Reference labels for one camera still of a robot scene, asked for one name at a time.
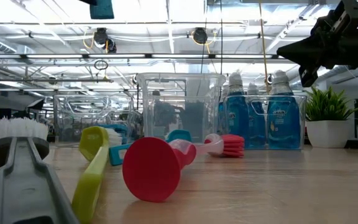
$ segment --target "ceiling light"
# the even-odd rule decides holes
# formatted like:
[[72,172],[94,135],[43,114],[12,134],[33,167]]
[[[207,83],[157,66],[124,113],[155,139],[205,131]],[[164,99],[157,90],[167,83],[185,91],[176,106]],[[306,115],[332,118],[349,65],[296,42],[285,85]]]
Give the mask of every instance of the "ceiling light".
[[192,54],[152,54],[152,58],[207,58],[208,55]]
[[19,89],[0,89],[0,91],[20,91]]
[[18,84],[17,82],[0,81],[0,84],[11,86],[11,87],[22,87],[22,85]]
[[124,91],[125,89],[94,89],[93,91]]
[[25,89],[24,91],[55,91],[52,89]]
[[[273,55],[266,55],[266,58],[272,58]],[[216,58],[249,58],[249,59],[261,59],[264,58],[263,55],[216,55]]]
[[144,58],[144,54],[91,54],[90,58]]
[[31,94],[33,94],[33,95],[35,95],[35,96],[45,97],[44,95],[39,94],[39,93],[36,93],[36,92],[31,92]]
[[82,55],[27,55],[28,58],[82,58]]
[[0,55],[0,58],[20,58],[20,55],[9,55],[9,54],[6,54],[6,55]]
[[56,89],[57,91],[89,91],[89,90],[78,90],[78,89]]
[[80,51],[84,51],[84,52],[86,52],[87,54],[90,54],[90,52],[89,52],[88,50],[86,50],[86,49],[80,49]]

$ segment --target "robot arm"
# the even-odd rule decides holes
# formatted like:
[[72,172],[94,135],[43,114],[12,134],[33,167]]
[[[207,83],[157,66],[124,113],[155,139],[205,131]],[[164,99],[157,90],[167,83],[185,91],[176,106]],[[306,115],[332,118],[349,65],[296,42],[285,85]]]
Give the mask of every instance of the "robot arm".
[[277,54],[300,65],[303,87],[317,79],[320,66],[332,69],[335,65],[358,67],[358,2],[342,0],[335,10],[320,17],[310,37],[280,47]]

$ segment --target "green plant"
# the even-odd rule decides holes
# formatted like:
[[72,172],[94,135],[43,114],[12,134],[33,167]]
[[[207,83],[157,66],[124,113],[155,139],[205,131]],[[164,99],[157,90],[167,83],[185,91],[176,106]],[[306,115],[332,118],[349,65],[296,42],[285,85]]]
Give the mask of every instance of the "green plant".
[[306,104],[307,121],[345,121],[358,110],[346,106],[349,100],[344,96],[344,90],[337,94],[331,87],[326,91],[314,87],[311,89],[313,92],[308,92],[309,98]]

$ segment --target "potted plant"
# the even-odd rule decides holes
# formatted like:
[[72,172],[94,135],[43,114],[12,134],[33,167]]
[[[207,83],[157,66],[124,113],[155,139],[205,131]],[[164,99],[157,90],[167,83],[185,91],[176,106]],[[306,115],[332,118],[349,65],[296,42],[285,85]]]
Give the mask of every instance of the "potted plant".
[[335,93],[331,87],[326,91],[311,88],[306,104],[306,127],[313,147],[343,148],[349,137],[351,125],[347,118],[358,110],[349,109],[344,91]]

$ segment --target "bottle label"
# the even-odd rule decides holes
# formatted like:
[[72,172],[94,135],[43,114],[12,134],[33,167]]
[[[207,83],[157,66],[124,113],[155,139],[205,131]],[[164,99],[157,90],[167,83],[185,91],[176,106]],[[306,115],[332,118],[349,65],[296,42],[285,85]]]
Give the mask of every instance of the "bottle label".
[[229,113],[229,126],[234,126],[236,124],[236,113],[230,112]]
[[281,124],[284,124],[284,120],[286,117],[285,113],[286,112],[284,110],[280,110],[280,109],[273,111],[274,119],[270,123],[270,129],[272,131],[279,131],[278,127],[280,127]]
[[255,118],[254,118],[253,116],[248,116],[248,120],[249,120],[248,125],[249,125],[250,127],[254,127]]

